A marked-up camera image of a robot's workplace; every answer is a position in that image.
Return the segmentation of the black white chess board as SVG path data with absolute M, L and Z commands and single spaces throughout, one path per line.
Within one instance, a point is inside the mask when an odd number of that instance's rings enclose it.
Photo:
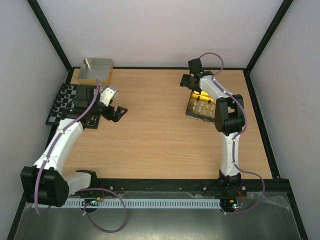
M 96 86 L 63 83 L 55 97 L 45 124 L 58 126 L 63 112 L 70 109 L 79 110 L 81 115 L 91 104 L 96 93 Z

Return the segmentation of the silver metal tin box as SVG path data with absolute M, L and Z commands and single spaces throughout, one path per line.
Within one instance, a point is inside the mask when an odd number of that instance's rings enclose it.
M 78 74 L 81 85 L 96 85 L 98 80 L 108 86 L 111 82 L 114 63 L 110 58 L 85 58 Z

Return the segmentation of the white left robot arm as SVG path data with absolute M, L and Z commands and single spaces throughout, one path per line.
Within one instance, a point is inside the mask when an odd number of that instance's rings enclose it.
M 63 177 L 63 168 L 77 138 L 92 120 L 103 117 L 116 123 L 128 111 L 112 106 L 117 94 L 114 87 L 99 83 L 76 86 L 73 103 L 62 111 L 56 133 L 44 153 L 20 173 L 28 203 L 61 207 L 70 195 L 93 185 L 97 177 L 94 171 L 78 170 Z

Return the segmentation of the gold tin tray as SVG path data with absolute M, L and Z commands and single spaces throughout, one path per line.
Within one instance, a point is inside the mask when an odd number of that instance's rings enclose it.
M 185 115 L 192 119 L 214 124 L 215 109 L 215 101 L 205 91 L 192 90 Z

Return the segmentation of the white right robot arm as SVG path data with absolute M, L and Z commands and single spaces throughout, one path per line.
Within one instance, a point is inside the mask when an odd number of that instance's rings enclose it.
M 222 138 L 222 162 L 217 187 L 222 196 L 235 196 L 243 185 L 238 170 L 239 140 L 248 126 L 243 97 L 223 87 L 211 71 L 184 74 L 180 86 L 195 92 L 204 91 L 214 100 L 214 125 Z

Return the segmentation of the black aluminium frame rail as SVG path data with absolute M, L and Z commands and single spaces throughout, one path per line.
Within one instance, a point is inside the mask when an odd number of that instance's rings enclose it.
M 29 203 L 34 202 L 36 179 L 23 182 L 25 199 Z M 265 193 L 284 192 L 288 196 L 293 196 L 293 191 L 288 179 L 265 179 Z M 187 192 L 192 195 L 200 194 L 205 197 L 215 197 L 218 199 L 236 198 L 241 193 L 247 196 L 248 192 L 263 191 L 263 183 L 259 179 L 244 179 L 229 185 L 223 183 L 222 179 L 111 179 L 93 177 L 87 187 L 81 189 L 103 188 L 115 193 L 124 194 L 126 192 Z M 56 205 L 66 198 L 66 190 L 71 191 L 71 186 L 62 178 L 49 177 L 41 179 L 39 184 L 39 203 L 49 203 Z

